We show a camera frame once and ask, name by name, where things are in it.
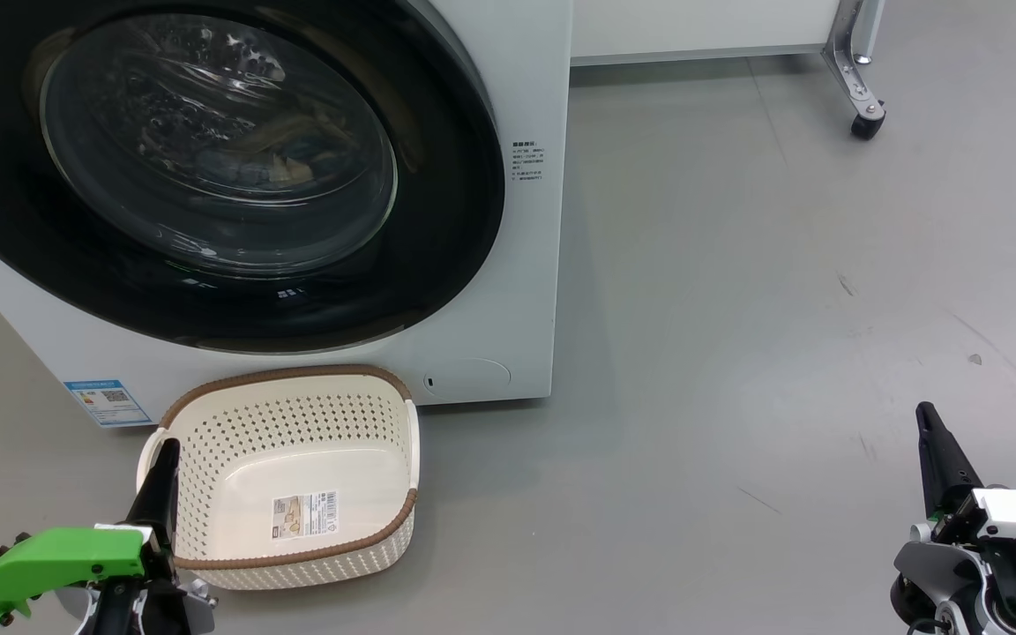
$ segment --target sticker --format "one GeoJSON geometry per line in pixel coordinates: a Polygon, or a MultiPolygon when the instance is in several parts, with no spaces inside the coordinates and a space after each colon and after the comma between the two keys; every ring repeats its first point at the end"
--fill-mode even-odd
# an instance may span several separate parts
{"type": "Polygon", "coordinates": [[[132,398],[124,384],[106,382],[65,382],[77,402],[88,410],[97,423],[105,427],[136,426],[151,423],[140,404],[132,398]]]}
{"type": "Polygon", "coordinates": [[[538,147],[535,141],[512,141],[511,180],[544,180],[544,162],[548,151],[538,147]]]}
{"type": "Polygon", "coordinates": [[[335,492],[273,499],[273,539],[306,538],[339,531],[335,492]]]}

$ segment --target black cable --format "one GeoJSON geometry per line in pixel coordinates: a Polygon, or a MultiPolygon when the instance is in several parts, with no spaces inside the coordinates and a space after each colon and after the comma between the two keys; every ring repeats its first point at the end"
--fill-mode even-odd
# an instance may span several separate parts
{"type": "Polygon", "coordinates": [[[943,628],[944,631],[951,632],[951,625],[947,624],[947,622],[939,622],[938,619],[920,618],[907,627],[907,635],[913,635],[915,631],[919,630],[920,626],[935,626],[943,628]]]}

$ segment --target basket handle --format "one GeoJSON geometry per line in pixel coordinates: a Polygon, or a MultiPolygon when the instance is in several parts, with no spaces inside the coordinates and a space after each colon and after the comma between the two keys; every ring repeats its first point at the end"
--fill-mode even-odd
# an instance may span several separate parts
{"type": "Polygon", "coordinates": [[[140,462],[136,466],[136,492],[140,491],[143,480],[148,475],[148,470],[151,469],[151,462],[154,461],[158,453],[158,446],[166,439],[167,429],[157,429],[151,433],[151,437],[148,437],[148,442],[143,444],[143,450],[140,451],[140,462]]]}
{"type": "Polygon", "coordinates": [[[418,480],[423,470],[423,441],[418,427],[418,407],[406,400],[406,422],[410,424],[410,489],[418,490],[418,480]]]}

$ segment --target brown basket rim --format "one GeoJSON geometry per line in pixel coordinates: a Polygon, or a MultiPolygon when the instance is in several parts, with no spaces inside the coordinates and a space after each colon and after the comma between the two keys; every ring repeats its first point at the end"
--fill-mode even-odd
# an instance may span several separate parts
{"type": "MultiPolygon", "coordinates": [[[[170,430],[171,424],[175,421],[175,418],[181,412],[183,407],[190,405],[195,398],[204,397],[204,395],[210,394],[211,392],[230,389],[230,387],[277,381],[277,379],[325,377],[325,375],[327,375],[327,377],[330,375],[367,375],[367,377],[380,378],[394,386],[395,390],[398,390],[398,394],[403,400],[408,401],[412,398],[410,389],[407,389],[406,385],[402,383],[402,379],[395,377],[395,375],[390,371],[378,369],[376,366],[307,366],[303,367],[303,369],[260,371],[259,373],[239,375],[239,377],[236,378],[218,379],[217,381],[204,383],[196,389],[190,390],[182,397],[179,397],[178,401],[167,409],[167,412],[163,416],[163,421],[158,422],[158,427],[163,430],[170,430]]],[[[285,554],[283,556],[267,556],[267,558],[196,560],[176,557],[175,566],[184,568],[187,571],[236,571],[245,570],[245,568],[296,565],[308,563],[312,560],[333,558],[333,556],[342,556],[351,554],[351,552],[367,550],[367,548],[383,543],[384,539],[389,538],[394,531],[398,531],[398,527],[402,526],[402,523],[406,522],[406,519],[410,517],[411,512],[415,511],[415,503],[417,502],[418,488],[411,488],[410,491],[406,493],[406,501],[402,503],[402,510],[398,512],[398,515],[396,515],[389,524],[384,526],[383,529],[375,531],[375,533],[368,535],[367,538],[354,539],[354,542],[342,543],[342,545],[324,547],[323,550],[299,552],[298,554],[285,554]]]]}

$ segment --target basket bottom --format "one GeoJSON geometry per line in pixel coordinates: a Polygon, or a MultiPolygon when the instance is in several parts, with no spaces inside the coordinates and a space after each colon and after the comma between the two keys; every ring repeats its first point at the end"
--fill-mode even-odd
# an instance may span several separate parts
{"type": "Polygon", "coordinates": [[[193,556],[268,558],[367,538],[402,511],[409,490],[406,458],[394,445],[261,451],[224,474],[206,553],[193,556]]]}

